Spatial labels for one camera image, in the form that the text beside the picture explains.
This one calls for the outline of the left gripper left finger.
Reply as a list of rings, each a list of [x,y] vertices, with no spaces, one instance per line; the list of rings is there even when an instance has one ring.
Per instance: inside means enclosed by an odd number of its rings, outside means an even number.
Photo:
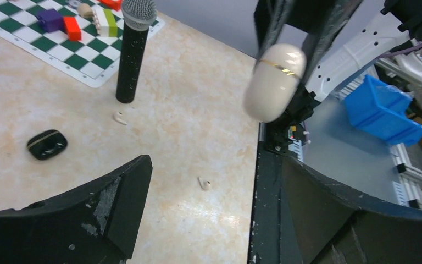
[[[149,155],[20,210],[0,211],[0,263],[125,263],[152,177]]]

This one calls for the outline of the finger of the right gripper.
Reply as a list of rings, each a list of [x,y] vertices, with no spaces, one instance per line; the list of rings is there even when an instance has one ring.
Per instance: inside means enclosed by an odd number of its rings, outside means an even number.
[[[335,38],[360,4],[361,1],[352,0],[315,1],[312,7],[314,22],[302,45],[302,51],[307,59],[303,84],[308,84],[320,60],[331,48]]]
[[[283,26],[291,14],[294,0],[259,0],[253,13],[258,41],[256,60],[278,40]]]

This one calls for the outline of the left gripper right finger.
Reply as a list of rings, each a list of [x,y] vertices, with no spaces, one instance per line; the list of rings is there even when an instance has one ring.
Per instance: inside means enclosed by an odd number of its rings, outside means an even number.
[[[422,210],[370,196],[295,158],[282,178],[304,263],[422,263]]]

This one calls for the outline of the white earbud charging case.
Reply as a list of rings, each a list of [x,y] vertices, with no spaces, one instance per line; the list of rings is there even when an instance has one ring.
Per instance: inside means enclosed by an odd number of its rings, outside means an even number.
[[[306,68],[303,51],[288,43],[269,47],[256,63],[243,108],[261,123],[276,120],[292,100]]]

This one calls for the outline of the black earbud charging case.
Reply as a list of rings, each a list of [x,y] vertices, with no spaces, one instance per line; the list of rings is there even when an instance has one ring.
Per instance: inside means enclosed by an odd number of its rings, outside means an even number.
[[[66,137],[59,130],[50,129],[32,137],[26,148],[37,160],[44,161],[60,154],[67,146]]]

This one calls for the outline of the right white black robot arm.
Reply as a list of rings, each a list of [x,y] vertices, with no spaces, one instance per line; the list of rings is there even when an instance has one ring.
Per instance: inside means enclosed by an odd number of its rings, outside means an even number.
[[[379,58],[422,48],[422,1],[384,1],[379,14],[327,57],[360,1],[259,1],[259,52],[244,96],[249,116],[264,123],[266,150],[287,155],[288,132],[311,117],[335,88]]]

